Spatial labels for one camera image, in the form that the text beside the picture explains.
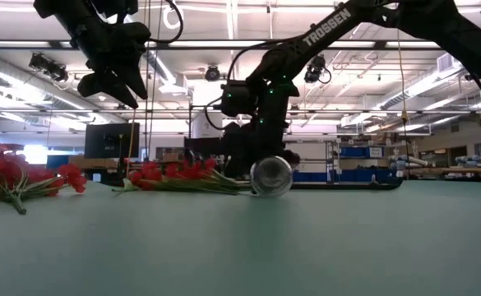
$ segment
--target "light blue table surface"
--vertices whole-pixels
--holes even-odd
[[[481,183],[0,203],[0,296],[481,295]]]

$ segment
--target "ceiling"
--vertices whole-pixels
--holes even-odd
[[[29,0],[0,0],[0,40],[1,41],[26,41],[26,40],[69,40],[67,32],[59,25],[54,17],[40,19],[31,8]],[[147,7],[145,1],[140,1],[140,11],[132,16],[134,21],[145,21],[153,37],[168,39],[176,34],[177,29],[169,29],[159,9],[161,1],[151,1],[152,9]],[[333,10],[334,2],[331,0],[186,0],[177,1],[184,15],[184,31],[181,39],[190,40],[229,40],[229,39],[281,39],[300,35],[309,29],[312,23],[324,19]],[[481,27],[481,1],[456,0],[458,8],[464,16]],[[176,23],[174,13],[169,13],[167,21]],[[411,40],[413,37],[401,32],[400,40]],[[397,41],[398,32],[393,29],[381,28],[373,24],[362,24],[354,31],[346,34],[341,40],[389,40]],[[207,50],[159,50],[156,54],[165,65],[166,69],[176,77],[185,77],[189,86],[200,83],[208,65],[216,65],[221,72],[226,73],[232,57],[238,50],[207,49]],[[44,56],[67,66],[71,79],[64,83],[51,82],[41,73],[34,73],[28,67],[32,53],[42,53]],[[244,54],[236,64],[236,77],[245,78],[258,65],[264,50],[253,50]],[[420,80],[421,76],[428,75],[436,69],[437,58],[444,54],[439,49],[409,50],[403,48],[401,53],[391,50],[325,50],[324,57],[332,69],[332,80],[327,85],[308,85],[303,81],[303,72],[295,79],[301,95],[291,98],[290,103],[296,104],[301,109],[373,109],[377,102],[388,99],[389,95],[400,92],[402,81],[405,87]],[[38,81],[44,81],[44,87],[50,95],[66,92],[74,102],[83,104],[88,109],[114,109],[118,101],[107,98],[103,101],[99,95],[89,98],[80,98],[75,91],[78,81],[90,70],[86,67],[86,58],[74,50],[51,49],[0,49],[0,61],[25,72],[29,79],[34,76]],[[141,63],[143,78],[147,80],[150,100],[154,100],[154,109],[188,109],[192,93],[187,95],[166,94],[159,91],[164,84],[159,76],[152,70],[147,76],[147,64]],[[449,99],[459,93],[471,95],[469,104],[476,104],[476,86],[474,83],[455,76],[429,90],[418,93],[417,99],[410,99],[411,109],[425,109],[430,104],[435,104],[443,99]],[[449,104],[440,106],[441,109],[461,109],[466,102],[463,97],[452,100]],[[140,109],[150,109],[150,103],[141,101]],[[47,108],[48,106],[32,106],[32,108]],[[392,106],[399,109],[400,104]],[[117,118],[129,120],[131,113],[115,114]],[[154,118],[185,120],[188,112],[178,111],[176,114],[168,112],[157,113]],[[300,118],[309,119],[308,122],[320,119],[342,119],[351,116],[343,113],[336,114],[301,114]],[[395,114],[387,116],[373,116],[365,122],[367,127],[376,123],[400,123]],[[425,117],[427,123],[436,121],[438,115]]]

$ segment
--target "table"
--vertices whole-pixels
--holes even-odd
[[[481,295],[481,183],[87,192],[0,203],[0,295]]]

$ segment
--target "wall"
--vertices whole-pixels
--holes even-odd
[[[475,154],[474,146],[481,144],[481,127],[475,119],[477,118],[472,117],[472,122],[461,122],[458,132],[451,132],[448,125],[446,128],[435,131],[434,136],[418,140],[419,151],[467,146],[467,154]]]

